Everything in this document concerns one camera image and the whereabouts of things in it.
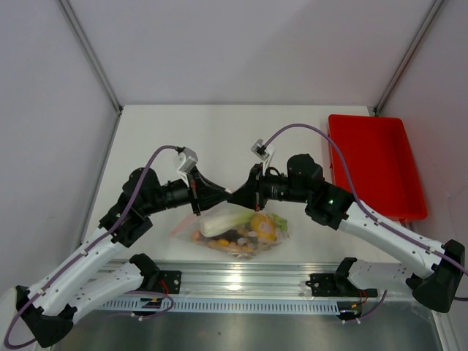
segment red plastic container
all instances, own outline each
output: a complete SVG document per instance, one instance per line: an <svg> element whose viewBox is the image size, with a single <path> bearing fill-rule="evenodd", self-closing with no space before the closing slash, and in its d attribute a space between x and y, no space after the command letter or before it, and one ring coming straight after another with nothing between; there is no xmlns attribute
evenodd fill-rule
<svg viewBox="0 0 468 351"><path fill-rule="evenodd" d="M330 136L346 159L360 199L399 221L427 217L410 143L398 118L330 115ZM331 150L333 183L350 191L338 154Z"/></svg>

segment perforated rail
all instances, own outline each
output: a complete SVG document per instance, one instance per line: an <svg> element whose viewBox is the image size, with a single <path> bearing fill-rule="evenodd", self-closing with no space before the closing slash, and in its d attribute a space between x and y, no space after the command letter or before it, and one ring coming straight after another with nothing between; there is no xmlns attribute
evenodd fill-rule
<svg viewBox="0 0 468 351"><path fill-rule="evenodd" d="M207 298L174 298L172 312L209 312L209 313L254 313L254 314L339 314L334 301L281 301L252 299L207 299ZM151 311L169 307L169 301L161 302L158 309L145 307L148 301L141 298L122 297L107 302L101 310L107 311Z"/></svg>

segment clear plastic bag of vegetables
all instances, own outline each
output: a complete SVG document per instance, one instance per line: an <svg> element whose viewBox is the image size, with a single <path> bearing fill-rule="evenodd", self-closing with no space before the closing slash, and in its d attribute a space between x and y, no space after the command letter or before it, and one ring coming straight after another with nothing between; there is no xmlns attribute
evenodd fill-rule
<svg viewBox="0 0 468 351"><path fill-rule="evenodd" d="M277 214L220 203L201 216L187 217L171 236L250 260L289 238L287 228L287 220Z"/></svg>

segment gray floor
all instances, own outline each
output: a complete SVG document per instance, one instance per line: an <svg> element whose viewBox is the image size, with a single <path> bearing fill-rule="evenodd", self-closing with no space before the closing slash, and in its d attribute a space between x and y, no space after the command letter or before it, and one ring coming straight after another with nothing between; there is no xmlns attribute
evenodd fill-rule
<svg viewBox="0 0 468 351"><path fill-rule="evenodd" d="M54 350L442 350L429 311L385 303L361 325L332 316L169 313L138 322L94 312Z"/></svg>

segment metal corner post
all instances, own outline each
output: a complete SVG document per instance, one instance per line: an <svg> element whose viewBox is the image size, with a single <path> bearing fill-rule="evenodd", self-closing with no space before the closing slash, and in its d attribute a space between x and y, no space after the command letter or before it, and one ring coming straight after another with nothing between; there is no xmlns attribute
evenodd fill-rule
<svg viewBox="0 0 468 351"><path fill-rule="evenodd" d="M448 2L448 0L434 0L429 7L421 25L418 28L415 36L412 38L409 47L407 48L403 58L401 59L396 71L393 73L390 82L385 87L385 90L382 92L382 95L379 98L379 101L374 107L374 114L378 116L387 101L390 99L392 93L395 91L399 81L403 77L404 73L407 71L407 68L411 64L412 60L414 59L419 47L421 46L422 42L426 38L427 34L430 32L433 24L436 22L436 19L439 17L439 14L442 11L444 5Z"/></svg>
<svg viewBox="0 0 468 351"><path fill-rule="evenodd" d="M117 111L117 113L121 112L122 106L118 102L117 96L115 91L113 90L103 68L99 62L99 59L94 52L91 43L86 36L83 27L78 20L75 11L73 11L73 7L70 4L69 0L56 0L58 7L62 11L65 20L68 22L70 29L72 30L75 38L83 50L83 54L88 60L89 66L93 70L94 74L96 75L97 80L101 84L102 88L104 89L107 98L109 99L113 108Z"/></svg>

